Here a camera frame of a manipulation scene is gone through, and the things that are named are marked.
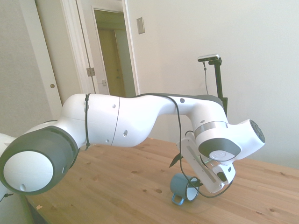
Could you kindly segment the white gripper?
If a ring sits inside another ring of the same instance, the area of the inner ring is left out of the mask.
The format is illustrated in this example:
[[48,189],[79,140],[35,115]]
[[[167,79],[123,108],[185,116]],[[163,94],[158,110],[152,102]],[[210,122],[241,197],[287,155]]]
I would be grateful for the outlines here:
[[189,181],[189,188],[199,188],[202,183],[210,193],[217,193],[223,187],[224,183],[212,174],[212,171],[203,164],[200,159],[198,147],[193,137],[186,137],[181,140],[181,154],[194,170],[200,180]]

